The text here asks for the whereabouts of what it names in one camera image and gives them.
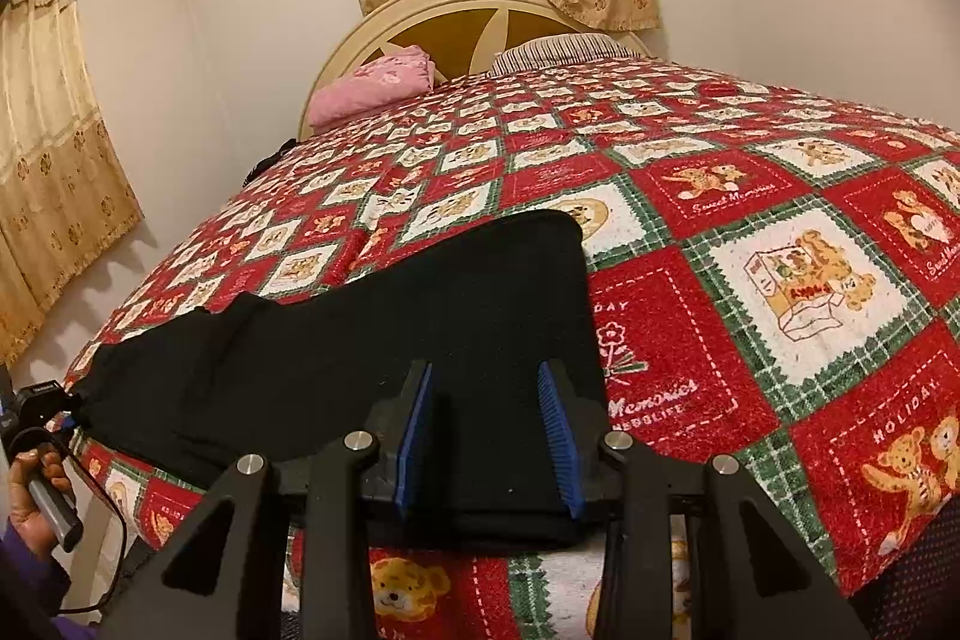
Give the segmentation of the purple sleeve forearm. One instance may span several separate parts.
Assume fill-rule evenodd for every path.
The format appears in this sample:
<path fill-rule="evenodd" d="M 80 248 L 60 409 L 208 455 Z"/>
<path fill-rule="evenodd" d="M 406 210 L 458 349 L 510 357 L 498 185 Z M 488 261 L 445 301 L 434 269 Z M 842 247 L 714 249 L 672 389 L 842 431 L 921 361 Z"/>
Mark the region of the purple sleeve forearm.
<path fill-rule="evenodd" d="M 13 619 L 16 638 L 98 637 L 98 627 L 82 626 L 59 614 L 70 576 L 52 557 L 52 548 L 31 548 L 10 523 L 2 536 L 2 603 Z"/>

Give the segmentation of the person left hand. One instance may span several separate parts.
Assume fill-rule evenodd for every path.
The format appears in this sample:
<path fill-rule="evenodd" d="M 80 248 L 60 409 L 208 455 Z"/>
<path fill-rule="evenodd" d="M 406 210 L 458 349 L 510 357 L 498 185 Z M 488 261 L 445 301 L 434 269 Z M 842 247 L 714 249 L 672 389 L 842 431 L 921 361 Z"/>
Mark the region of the person left hand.
<path fill-rule="evenodd" d="M 60 494 L 75 497 L 62 457 L 48 443 L 14 457 L 8 471 L 8 493 L 13 530 L 37 559 L 50 560 L 53 549 L 57 548 L 57 534 L 29 490 L 31 482 L 39 477 L 45 479 Z"/>

